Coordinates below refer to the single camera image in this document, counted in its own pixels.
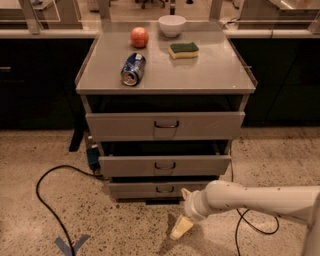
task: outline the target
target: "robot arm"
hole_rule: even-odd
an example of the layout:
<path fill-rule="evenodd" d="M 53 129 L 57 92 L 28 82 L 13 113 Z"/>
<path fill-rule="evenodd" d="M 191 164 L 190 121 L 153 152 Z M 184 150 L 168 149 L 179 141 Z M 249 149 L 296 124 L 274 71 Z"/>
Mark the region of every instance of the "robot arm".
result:
<path fill-rule="evenodd" d="M 308 225 L 303 255 L 320 255 L 320 186 L 247 188 L 233 182 L 212 181 L 204 190 L 182 189 L 182 194 L 185 216 L 177 220 L 172 239 L 180 238 L 194 223 L 211 214 L 247 208 Z"/>
<path fill-rule="evenodd" d="M 185 212 L 193 221 L 247 208 L 302 224 L 308 222 L 319 193 L 319 186 L 248 188 L 226 181 L 212 181 L 202 191 L 183 191 Z"/>

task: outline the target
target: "bowl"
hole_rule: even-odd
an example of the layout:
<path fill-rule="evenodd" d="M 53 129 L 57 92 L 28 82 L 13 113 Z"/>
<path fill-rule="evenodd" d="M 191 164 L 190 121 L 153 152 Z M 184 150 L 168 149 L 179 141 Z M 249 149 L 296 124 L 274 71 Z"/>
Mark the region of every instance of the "bowl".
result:
<path fill-rule="evenodd" d="M 179 15 L 165 15 L 158 19 L 160 30 L 167 37 L 176 37 L 183 31 L 186 19 Z"/>

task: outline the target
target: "apple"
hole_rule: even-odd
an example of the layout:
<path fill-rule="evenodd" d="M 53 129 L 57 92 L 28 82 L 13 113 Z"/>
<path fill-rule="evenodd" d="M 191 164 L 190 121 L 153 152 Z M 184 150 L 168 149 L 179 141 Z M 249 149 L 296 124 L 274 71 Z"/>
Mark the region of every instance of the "apple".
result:
<path fill-rule="evenodd" d="M 143 27 L 132 29 L 130 34 L 131 44 L 137 48 L 143 48 L 149 41 L 148 31 Z"/>

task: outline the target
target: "black cable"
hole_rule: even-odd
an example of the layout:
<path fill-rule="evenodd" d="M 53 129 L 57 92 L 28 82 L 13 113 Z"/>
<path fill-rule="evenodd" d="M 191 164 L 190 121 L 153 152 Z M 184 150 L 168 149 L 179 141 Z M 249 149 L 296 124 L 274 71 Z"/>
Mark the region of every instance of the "black cable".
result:
<path fill-rule="evenodd" d="M 232 142 L 231 142 L 231 145 L 230 145 L 230 156 L 232 156 Z M 232 164 L 232 158 L 231 158 L 231 161 L 230 161 L 230 165 L 231 165 L 231 181 L 233 182 L 234 181 L 234 169 L 233 169 L 233 164 Z M 275 233 L 278 232 L 279 228 L 280 228 L 280 224 L 279 224 L 279 220 L 277 217 L 274 217 L 275 220 L 276 220 L 276 223 L 277 223 L 277 227 L 274 231 L 271 231 L 271 232 L 265 232 L 261 229 L 258 229 L 257 227 L 255 227 L 254 225 L 252 225 L 244 216 L 250 211 L 250 209 L 246 209 L 246 211 L 244 213 L 241 213 L 239 211 L 239 209 L 236 209 L 238 214 L 240 215 L 240 219 L 237 223 L 237 227 L 236 227 L 236 230 L 235 230 L 235 243 L 236 243 L 236 248 L 237 248 L 237 252 L 238 252 L 238 256 L 241 256 L 240 254 L 240 248 L 239 248 L 239 244 L 238 244 L 238 232 L 239 232 L 239 226 L 240 226 L 240 223 L 241 221 L 245 221 L 253 230 L 255 230 L 256 232 L 260 233 L 260 234 L 263 234 L 263 235 L 273 235 Z"/>
<path fill-rule="evenodd" d="M 64 226 L 64 224 L 62 223 L 61 219 L 59 218 L 59 216 L 55 213 L 55 211 L 41 198 L 40 196 L 40 193 L 39 193 L 39 188 L 40 188 L 40 183 L 41 181 L 51 172 L 57 170 L 57 169 L 61 169 L 61 168 L 71 168 L 73 170 L 76 170 L 86 176 L 89 176 L 89 177 L 95 177 L 99 180 L 102 179 L 102 175 L 94 175 L 94 174 L 90 174 L 90 173 L 87 173 L 87 172 L 84 172 L 74 166 L 71 166 L 71 165 L 59 165 L 59 166 L 56 166 L 56 167 L 53 167 L 51 168 L 50 170 L 48 170 L 45 174 L 43 174 L 41 176 L 41 178 L 38 180 L 37 182 L 37 185 L 36 185 L 36 194 L 37 194 L 37 197 L 38 199 L 40 200 L 40 202 L 52 213 L 52 215 L 56 218 L 56 220 L 59 222 L 61 228 L 63 229 L 63 232 L 65 233 L 66 237 L 67 237 L 67 240 L 68 240 L 68 244 L 69 244 L 69 247 L 70 247 L 70 250 L 71 250 L 71 255 L 72 256 L 76 256 L 75 254 L 75 251 L 74 251 L 74 248 L 73 248 L 73 245 L 72 245 L 72 242 L 71 242 L 71 239 L 70 239 L 70 235 L 66 229 L 66 227 Z"/>

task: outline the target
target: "terrazzo floor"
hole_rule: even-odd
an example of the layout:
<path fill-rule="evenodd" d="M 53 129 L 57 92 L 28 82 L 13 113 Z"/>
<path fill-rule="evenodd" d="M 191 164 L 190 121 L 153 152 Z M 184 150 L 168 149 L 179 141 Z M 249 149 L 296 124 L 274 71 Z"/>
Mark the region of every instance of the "terrazzo floor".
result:
<path fill-rule="evenodd" d="M 0 255 L 70 255 L 66 237 L 39 202 L 35 187 L 50 168 L 68 164 L 91 173 L 85 145 L 69 152 L 72 131 L 0 131 Z M 320 129 L 242 128 L 233 142 L 234 180 L 245 186 L 320 184 Z M 230 180 L 229 166 L 222 180 Z M 70 169 L 50 173 L 40 194 L 69 231 L 77 255 L 237 255 L 236 211 L 211 215 L 178 241 L 169 238 L 179 205 L 119 203 L 108 182 Z M 249 212 L 257 227 L 272 231 L 273 217 Z M 240 225 L 241 255 L 300 255 L 305 227 L 279 220 L 273 236 Z"/>

